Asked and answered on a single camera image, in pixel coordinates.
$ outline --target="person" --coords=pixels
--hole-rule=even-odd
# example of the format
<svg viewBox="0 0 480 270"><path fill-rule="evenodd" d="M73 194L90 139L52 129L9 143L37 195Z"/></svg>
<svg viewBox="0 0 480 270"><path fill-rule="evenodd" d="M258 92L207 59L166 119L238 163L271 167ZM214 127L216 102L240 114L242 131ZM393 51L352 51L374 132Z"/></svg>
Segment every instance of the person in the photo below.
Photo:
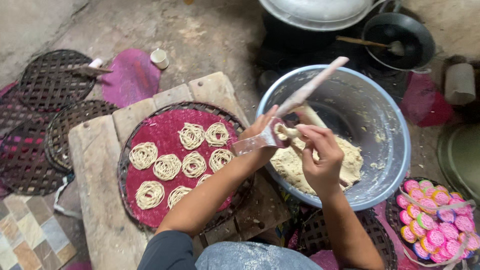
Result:
<svg viewBox="0 0 480 270"><path fill-rule="evenodd" d="M259 134L275 114L275 105L257 118L239 139ZM384 264L339 186L343 152L330 129L300 125L303 172L322 201L328 237L339 267L380 270ZM314 161L313 150L319 160ZM202 185L186 194L165 216L148 243L138 270L157 269L322 269L301 253L255 242L221 242L193 258L192 237L202 231L225 199L247 176L264 166L276 148L264 147L235 157Z"/></svg>

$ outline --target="metal basin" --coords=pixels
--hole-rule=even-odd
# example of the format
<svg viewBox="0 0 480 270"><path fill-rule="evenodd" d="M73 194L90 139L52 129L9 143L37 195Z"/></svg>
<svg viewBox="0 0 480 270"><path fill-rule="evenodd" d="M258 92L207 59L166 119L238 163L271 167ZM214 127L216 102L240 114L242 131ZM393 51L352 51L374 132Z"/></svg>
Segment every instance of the metal basin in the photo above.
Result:
<svg viewBox="0 0 480 270"><path fill-rule="evenodd" d="M278 79L266 92L257 116L281 104L327 65L296 69ZM378 84L348 68L339 68L309 97L308 103L333 132L351 138L362 148L364 164L360 182L345 192L354 211L387 199L400 186L410 165L407 124L393 99ZM285 117L294 120L294 114ZM317 196L304 193L281 177L268 163L273 178L303 202L322 207Z"/></svg>

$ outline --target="spiral dough nest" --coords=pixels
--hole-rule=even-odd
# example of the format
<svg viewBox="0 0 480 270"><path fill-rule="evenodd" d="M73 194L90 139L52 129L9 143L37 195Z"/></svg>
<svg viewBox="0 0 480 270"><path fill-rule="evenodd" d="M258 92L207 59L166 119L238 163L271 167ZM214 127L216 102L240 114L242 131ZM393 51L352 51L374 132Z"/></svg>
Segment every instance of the spiral dough nest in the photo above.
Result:
<svg viewBox="0 0 480 270"><path fill-rule="evenodd" d="M226 145L228 141L227 128L220 122L211 125L205 132L205 140L210 147L221 147Z"/></svg>
<svg viewBox="0 0 480 270"><path fill-rule="evenodd" d="M155 162L158 150L154 143L146 142L137 144L129 154L130 163L137 169L143 170Z"/></svg>
<svg viewBox="0 0 480 270"><path fill-rule="evenodd" d="M204 127L197 124L184 123L183 128L178 131L180 142L187 150L192 150L200 146L205 140Z"/></svg>
<svg viewBox="0 0 480 270"><path fill-rule="evenodd" d="M180 172L180 159L174 154L160 156L153 165L153 174L162 181L172 180Z"/></svg>
<svg viewBox="0 0 480 270"><path fill-rule="evenodd" d="M194 151L185 156L181 168L185 176L195 178L206 171L207 165L205 159L197 151Z"/></svg>
<svg viewBox="0 0 480 270"><path fill-rule="evenodd" d="M163 185L157 181L145 181L137 189L135 194L135 200L140 209L150 209L159 205L163 197L165 196L165 190Z"/></svg>
<svg viewBox="0 0 480 270"><path fill-rule="evenodd" d="M232 152L226 149L217 149L213 151L212 155L210 156L210 160L208 161L208 165L212 168L213 172L217 172L225 164L229 163L235 156Z"/></svg>
<svg viewBox="0 0 480 270"><path fill-rule="evenodd" d="M197 182L197 186L200 186L204 181L205 179L207 179L208 177L212 176L211 174L204 174L202 175L202 177L200 178L200 180L198 180Z"/></svg>
<svg viewBox="0 0 480 270"><path fill-rule="evenodd" d="M189 193L192 189L189 187L184 186L177 186L170 195L168 196L168 208L172 209L174 205L176 205L187 193Z"/></svg>

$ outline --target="tiled floor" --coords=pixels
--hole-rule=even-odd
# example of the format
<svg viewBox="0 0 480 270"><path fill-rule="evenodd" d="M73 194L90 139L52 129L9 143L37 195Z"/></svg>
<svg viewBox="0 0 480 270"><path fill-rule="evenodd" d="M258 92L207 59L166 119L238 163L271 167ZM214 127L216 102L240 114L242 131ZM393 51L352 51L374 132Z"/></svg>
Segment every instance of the tiled floor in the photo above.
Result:
<svg viewBox="0 0 480 270"><path fill-rule="evenodd" d="M77 253L41 196L9 195L0 218L2 270L57 270Z"/></svg>

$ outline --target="hand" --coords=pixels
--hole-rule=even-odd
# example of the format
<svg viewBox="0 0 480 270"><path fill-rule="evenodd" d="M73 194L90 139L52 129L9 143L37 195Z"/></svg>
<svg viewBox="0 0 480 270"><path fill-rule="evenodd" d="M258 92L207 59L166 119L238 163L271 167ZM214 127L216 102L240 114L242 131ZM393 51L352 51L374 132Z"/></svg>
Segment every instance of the hand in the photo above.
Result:
<svg viewBox="0 0 480 270"><path fill-rule="evenodd" d="M278 105L274 105L265 115L260 115L257 120L255 120L255 123L240 134L239 140L259 135L275 115L277 109ZM248 159L253 171L256 171L263 167L273 157L276 150L277 148L274 147L264 147L242 155L240 158L243 157L244 159Z"/></svg>
<svg viewBox="0 0 480 270"><path fill-rule="evenodd" d="M320 200L342 192L340 188L340 168L343 151L335 141L332 131L313 125L298 125L306 143L303 150L303 174L308 184L316 191ZM313 150L318 151L318 161L313 159Z"/></svg>

